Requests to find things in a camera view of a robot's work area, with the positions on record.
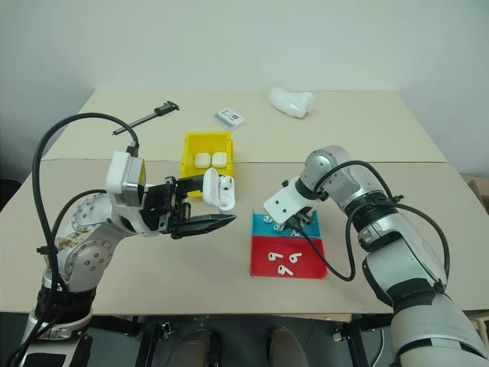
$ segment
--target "blue tray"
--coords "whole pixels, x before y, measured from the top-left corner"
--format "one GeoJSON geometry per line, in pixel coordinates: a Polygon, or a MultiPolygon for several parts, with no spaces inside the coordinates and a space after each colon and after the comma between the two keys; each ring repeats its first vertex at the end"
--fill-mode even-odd
{"type": "MultiPolygon", "coordinates": [[[[275,222],[266,223],[263,221],[265,217],[264,214],[256,214],[254,210],[251,211],[252,219],[251,219],[251,235],[268,235],[273,237],[292,237],[290,233],[291,229],[285,229],[282,232],[277,232],[274,230],[275,222]]],[[[313,223],[308,226],[303,227],[304,232],[311,239],[320,239],[321,236],[321,228],[319,225],[319,217],[318,213],[314,212],[313,214],[313,223]]]]}

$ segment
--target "yellow tray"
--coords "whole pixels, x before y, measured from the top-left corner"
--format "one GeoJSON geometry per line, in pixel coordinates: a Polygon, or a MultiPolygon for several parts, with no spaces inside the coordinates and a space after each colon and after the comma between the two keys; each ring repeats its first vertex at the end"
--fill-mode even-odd
{"type": "MultiPolygon", "coordinates": [[[[196,176],[204,174],[207,168],[196,168],[193,165],[197,153],[209,153],[213,155],[225,151],[228,162],[225,168],[216,168],[219,174],[233,175],[232,168],[232,135],[231,132],[187,132],[185,134],[185,147],[183,148],[182,162],[180,164],[180,176],[196,176]]],[[[202,192],[193,191],[189,196],[201,197],[202,192]]]]}

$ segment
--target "table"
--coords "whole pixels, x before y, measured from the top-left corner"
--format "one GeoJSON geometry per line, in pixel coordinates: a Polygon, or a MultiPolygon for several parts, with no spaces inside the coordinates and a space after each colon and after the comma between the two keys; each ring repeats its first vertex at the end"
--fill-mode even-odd
{"type": "MultiPolygon", "coordinates": [[[[48,216],[74,194],[101,188],[107,160],[44,161],[41,189],[48,216]]],[[[489,217],[462,178],[443,163],[377,163],[394,193],[428,213],[444,229],[452,253],[448,294],[464,310],[489,308],[486,289],[489,270],[489,217]]],[[[251,208],[262,208],[285,178],[302,164],[235,165],[238,218],[208,235],[172,240],[169,236],[125,239],[119,245],[97,290],[97,314],[195,313],[387,313],[360,273],[345,283],[330,274],[324,280],[250,277],[251,208]]],[[[147,162],[148,183],[177,175],[177,162],[147,162]]],[[[214,208],[190,200],[193,213],[214,208]]],[[[346,217],[327,200],[319,207],[323,242],[331,263],[348,270],[344,247],[346,217]]],[[[441,255],[436,234],[413,218],[422,234],[441,255]]],[[[44,262],[35,249],[43,245],[34,210],[30,178],[0,213],[0,311],[28,312],[35,305],[44,262]]],[[[365,256],[355,248],[357,268],[365,256]]]]}
{"type": "MultiPolygon", "coordinates": [[[[235,162],[304,162],[315,148],[341,145],[354,159],[370,162],[445,162],[445,157],[394,91],[314,92],[304,119],[278,112],[267,91],[96,90],[81,112],[104,112],[133,122],[166,100],[181,110],[135,128],[140,156],[180,161],[185,132],[221,131],[213,116],[230,107],[246,124],[234,130],[235,162]]],[[[70,124],[45,159],[110,159],[129,142],[104,120],[70,124]]]]}

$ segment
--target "white wall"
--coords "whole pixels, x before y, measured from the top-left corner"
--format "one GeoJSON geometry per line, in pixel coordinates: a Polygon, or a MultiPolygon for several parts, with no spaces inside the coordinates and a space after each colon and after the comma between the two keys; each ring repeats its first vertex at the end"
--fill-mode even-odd
{"type": "Polygon", "coordinates": [[[455,2],[440,18],[422,24],[433,51],[401,96],[450,163],[489,178],[489,2],[455,2]]]}
{"type": "Polygon", "coordinates": [[[2,175],[25,177],[33,143],[50,124],[75,112],[93,88],[263,89],[276,83],[296,89],[402,89],[453,163],[489,173],[489,160],[477,162],[482,154],[489,157],[489,148],[460,149],[445,133],[469,112],[478,131],[465,140],[482,136],[483,128],[488,133],[483,101],[460,102],[455,92],[467,73],[480,76],[481,84],[467,82],[466,89],[485,92],[479,74],[487,65],[487,4],[0,0],[1,153],[7,167],[2,175]],[[468,37],[472,58],[458,54],[468,37]],[[444,93],[448,101],[434,103],[444,93]],[[468,161],[474,166],[464,166],[468,161]]]}

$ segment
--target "robotic arm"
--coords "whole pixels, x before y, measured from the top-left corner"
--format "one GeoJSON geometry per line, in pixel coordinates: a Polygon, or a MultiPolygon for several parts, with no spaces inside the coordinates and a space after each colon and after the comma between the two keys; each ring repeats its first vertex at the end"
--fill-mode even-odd
{"type": "Polygon", "coordinates": [[[390,192],[365,167],[349,165],[330,174],[347,161],[337,146],[314,151],[301,175],[264,208],[275,222],[297,227],[308,224],[316,206],[331,197],[352,217],[360,246],[368,252],[364,276],[377,298],[393,307],[394,365],[488,367],[474,327],[445,294],[448,275],[442,263],[416,227],[389,205],[390,192]]]}
{"type": "Polygon", "coordinates": [[[92,344],[92,338],[86,333],[92,318],[92,302],[122,239],[158,234],[179,239],[211,232],[235,219],[229,214],[192,217],[190,204],[185,202],[187,193],[194,190],[212,190],[219,195],[224,191],[220,190],[220,182],[227,185],[225,195],[229,196],[229,192],[234,193],[232,177],[221,177],[205,188],[204,175],[179,180],[166,177],[161,185],[147,185],[145,181],[144,160],[116,151],[105,182],[106,193],[84,200],[70,222],[59,231],[55,241],[57,264],[66,289],[58,287],[54,299],[49,299],[53,274],[45,255],[47,269],[23,341],[47,310],[44,331],[29,345],[21,365],[86,365],[92,344]]]}

